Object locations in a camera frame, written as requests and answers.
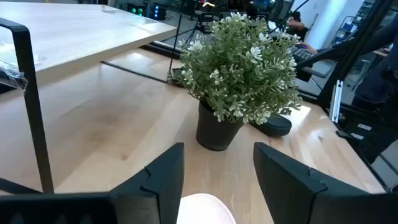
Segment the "clear plastic wrap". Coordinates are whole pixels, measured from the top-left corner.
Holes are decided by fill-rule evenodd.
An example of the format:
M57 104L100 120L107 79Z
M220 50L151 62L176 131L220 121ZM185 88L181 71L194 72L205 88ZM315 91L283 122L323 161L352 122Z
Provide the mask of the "clear plastic wrap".
M20 72L18 66L0 60L0 84L25 92L28 83L24 72Z

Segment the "black plant pot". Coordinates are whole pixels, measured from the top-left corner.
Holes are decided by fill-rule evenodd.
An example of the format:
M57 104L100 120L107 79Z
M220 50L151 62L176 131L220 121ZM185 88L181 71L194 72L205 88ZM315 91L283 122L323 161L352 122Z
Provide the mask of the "black plant pot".
M211 151L224 151L243 126L243 122L232 123L228 120L219 122L213 113L207 102L199 102L196 139L199 144Z

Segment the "black frame post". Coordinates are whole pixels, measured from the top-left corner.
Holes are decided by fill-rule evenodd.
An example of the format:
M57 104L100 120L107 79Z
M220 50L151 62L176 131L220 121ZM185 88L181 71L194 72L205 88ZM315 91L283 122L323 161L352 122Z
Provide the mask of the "black frame post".
M344 80L345 76L354 65L357 58L361 55L362 48L366 45L368 39L377 29L380 22L383 20L386 12L389 10L394 0L377 0L366 18L357 31L356 41L347 46L345 54L339 60L333 73L330 75L328 81L325 83L323 90L318 96L318 105L327 107L330 105L333 87L338 80Z

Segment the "black tripod stand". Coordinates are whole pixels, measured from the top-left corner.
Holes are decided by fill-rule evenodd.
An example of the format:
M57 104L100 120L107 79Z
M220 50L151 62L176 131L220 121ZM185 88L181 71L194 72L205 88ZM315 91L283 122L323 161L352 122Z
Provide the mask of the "black tripod stand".
M182 0L181 15L178 19L172 58L167 73L168 84L179 85L175 77L182 71L182 66L178 64L182 48L188 47L191 42L198 40L200 35L207 35L211 32L210 23L217 18L212 13L214 6L212 0Z

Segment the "black slide sandal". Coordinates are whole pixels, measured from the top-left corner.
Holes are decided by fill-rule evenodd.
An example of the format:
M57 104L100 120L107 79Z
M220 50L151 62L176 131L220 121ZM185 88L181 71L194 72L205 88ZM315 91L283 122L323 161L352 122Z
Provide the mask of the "black slide sandal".
M250 122L249 124L265 135L275 138L287 135L292 128L291 121L280 115L271 116L266 123Z

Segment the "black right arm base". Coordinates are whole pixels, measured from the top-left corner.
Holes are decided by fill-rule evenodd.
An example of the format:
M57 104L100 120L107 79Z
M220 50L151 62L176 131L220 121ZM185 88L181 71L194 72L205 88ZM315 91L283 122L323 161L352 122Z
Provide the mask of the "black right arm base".
M359 155L372 163L398 140L398 111L368 112L342 106L338 126Z

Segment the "green artificial plant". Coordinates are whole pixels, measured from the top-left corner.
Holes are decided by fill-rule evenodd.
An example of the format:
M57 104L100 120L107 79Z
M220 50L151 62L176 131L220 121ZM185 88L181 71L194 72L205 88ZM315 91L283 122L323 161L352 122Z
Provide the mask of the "green artificial plant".
M172 78L208 105L218 122L266 123L300 107L291 52L298 43L297 35L284 31L272 36L264 19L233 12L211 22L209 35L180 43L182 67Z

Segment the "black keyboard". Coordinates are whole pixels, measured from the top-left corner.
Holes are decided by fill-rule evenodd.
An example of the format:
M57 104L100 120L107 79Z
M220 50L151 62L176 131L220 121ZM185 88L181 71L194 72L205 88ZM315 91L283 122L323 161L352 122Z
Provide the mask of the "black keyboard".
M291 56L293 56L296 62L300 62L314 56L314 54L311 53L304 45L296 45L291 47L289 50Z

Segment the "black computer with lights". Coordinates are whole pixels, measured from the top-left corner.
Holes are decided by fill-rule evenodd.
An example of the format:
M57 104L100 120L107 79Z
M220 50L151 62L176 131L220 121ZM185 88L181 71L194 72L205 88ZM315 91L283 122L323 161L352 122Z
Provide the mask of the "black computer with lights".
M157 21L165 20L167 14L166 8L160 4L125 2L119 4L119 9Z

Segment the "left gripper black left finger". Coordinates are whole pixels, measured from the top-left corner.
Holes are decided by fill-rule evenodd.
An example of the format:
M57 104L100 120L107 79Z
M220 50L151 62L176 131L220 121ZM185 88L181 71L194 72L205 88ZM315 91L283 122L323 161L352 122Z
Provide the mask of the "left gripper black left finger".
M177 224L184 182L178 142L110 191L117 224Z

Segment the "wooden shelf black metal frame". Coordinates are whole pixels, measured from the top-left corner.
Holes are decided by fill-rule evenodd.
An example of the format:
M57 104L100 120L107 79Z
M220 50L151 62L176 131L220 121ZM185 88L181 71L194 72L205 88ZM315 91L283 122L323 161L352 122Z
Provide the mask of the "wooden shelf black metal frame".
M26 80L0 94L0 190L54 191L46 136L52 113L75 97L68 77L174 32L105 5L0 1L0 59Z

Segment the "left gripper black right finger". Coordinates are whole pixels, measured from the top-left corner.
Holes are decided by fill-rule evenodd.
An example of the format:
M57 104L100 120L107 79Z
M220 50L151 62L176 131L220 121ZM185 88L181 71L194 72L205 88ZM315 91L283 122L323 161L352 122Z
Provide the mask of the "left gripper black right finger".
M264 144L254 143L257 180L274 224L344 224L344 198L368 195Z

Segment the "silver aluminium strip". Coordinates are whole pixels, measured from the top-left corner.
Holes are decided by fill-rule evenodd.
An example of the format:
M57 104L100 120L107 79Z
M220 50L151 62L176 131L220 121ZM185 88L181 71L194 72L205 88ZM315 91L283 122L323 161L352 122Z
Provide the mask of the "silver aluminium strip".
M329 118L333 123L338 123L339 120L342 91L343 81L337 80L333 88L329 110Z

